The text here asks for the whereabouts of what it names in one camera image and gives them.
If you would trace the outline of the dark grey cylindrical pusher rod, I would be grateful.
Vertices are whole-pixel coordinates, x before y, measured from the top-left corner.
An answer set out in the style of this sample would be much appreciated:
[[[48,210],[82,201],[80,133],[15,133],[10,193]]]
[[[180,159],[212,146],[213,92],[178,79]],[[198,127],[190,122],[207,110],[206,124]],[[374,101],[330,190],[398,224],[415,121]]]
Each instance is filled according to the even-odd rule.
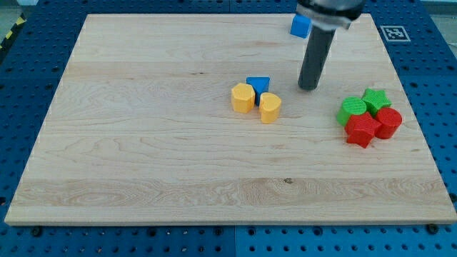
[[[313,26],[298,78],[301,89],[313,91],[317,88],[335,32]]]

